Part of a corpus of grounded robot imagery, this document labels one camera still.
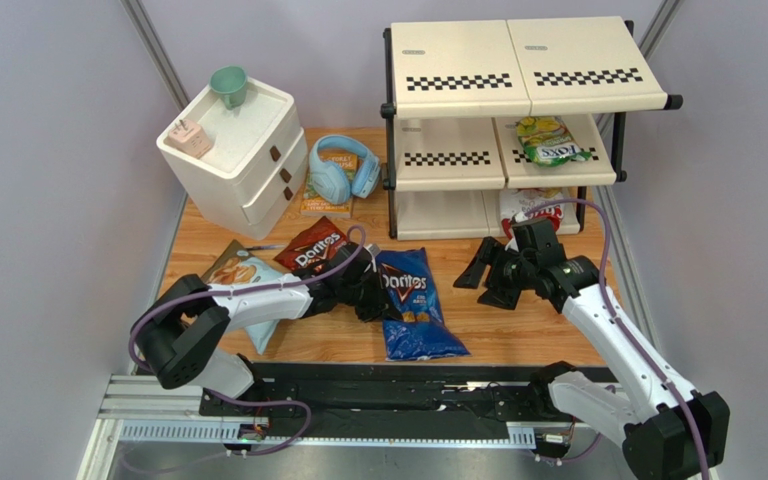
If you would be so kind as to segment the red Doritos chips bag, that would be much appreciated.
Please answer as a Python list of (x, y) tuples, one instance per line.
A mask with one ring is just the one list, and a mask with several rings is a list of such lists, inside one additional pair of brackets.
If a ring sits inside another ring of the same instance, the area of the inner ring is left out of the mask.
[(290, 271), (301, 270), (330, 260), (347, 243), (346, 234), (330, 219), (321, 217), (297, 234), (273, 260)]

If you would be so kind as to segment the white red Chuba chips bag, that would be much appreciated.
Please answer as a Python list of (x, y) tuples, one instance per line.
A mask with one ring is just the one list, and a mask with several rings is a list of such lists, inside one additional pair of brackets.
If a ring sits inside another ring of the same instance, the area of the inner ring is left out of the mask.
[(503, 233), (512, 238), (512, 225), (534, 217), (550, 220), (554, 231), (558, 232), (564, 211), (561, 204), (549, 205), (548, 202), (564, 198), (560, 188), (505, 189), (499, 193), (499, 212)]

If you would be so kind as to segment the blue Doritos chips bag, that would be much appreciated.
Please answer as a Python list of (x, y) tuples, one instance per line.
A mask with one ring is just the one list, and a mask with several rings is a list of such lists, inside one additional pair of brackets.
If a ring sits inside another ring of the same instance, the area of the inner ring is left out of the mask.
[(425, 249), (383, 250), (376, 263), (396, 309), (382, 320), (387, 360), (424, 361), (470, 354), (445, 325)]

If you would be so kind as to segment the green Foxs snack bag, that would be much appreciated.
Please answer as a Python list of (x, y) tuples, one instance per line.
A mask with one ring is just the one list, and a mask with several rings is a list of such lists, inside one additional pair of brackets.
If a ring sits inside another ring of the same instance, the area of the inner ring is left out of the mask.
[(559, 116), (524, 117), (516, 124), (516, 135), (529, 162), (539, 167), (554, 168), (593, 159), (593, 154), (576, 141)]

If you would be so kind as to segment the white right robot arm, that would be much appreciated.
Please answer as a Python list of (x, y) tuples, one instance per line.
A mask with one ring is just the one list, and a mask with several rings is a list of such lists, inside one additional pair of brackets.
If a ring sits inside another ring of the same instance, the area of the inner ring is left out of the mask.
[(717, 392), (702, 393), (656, 351), (623, 311), (598, 267), (568, 257), (552, 222), (512, 227), (507, 244), (493, 237), (455, 287), (485, 290), (481, 304), (512, 310), (524, 291), (549, 301), (589, 340), (621, 385), (613, 393), (570, 363), (533, 373), (529, 407), (538, 415), (570, 415), (616, 444), (638, 479), (704, 476), (725, 457), (730, 409)]

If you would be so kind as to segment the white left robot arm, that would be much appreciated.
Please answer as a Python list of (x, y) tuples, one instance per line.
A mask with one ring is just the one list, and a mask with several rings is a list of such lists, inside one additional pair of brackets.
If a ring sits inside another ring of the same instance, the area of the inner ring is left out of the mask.
[(226, 333), (338, 305), (364, 322), (399, 313), (370, 248), (350, 242), (318, 267), (253, 284), (206, 284), (187, 275), (134, 323), (129, 350), (166, 390), (195, 385), (239, 399), (255, 377), (244, 359), (219, 348)]

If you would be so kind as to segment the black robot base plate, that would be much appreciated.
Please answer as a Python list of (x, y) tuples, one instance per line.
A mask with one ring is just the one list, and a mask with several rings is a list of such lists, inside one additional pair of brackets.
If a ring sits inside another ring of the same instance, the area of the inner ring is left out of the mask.
[(439, 363), (255, 363), (251, 408), (203, 393), (203, 416), (260, 416), (272, 437), (312, 420), (304, 438), (502, 440), (511, 422), (567, 429), (570, 415), (551, 412), (528, 385), (535, 366)]

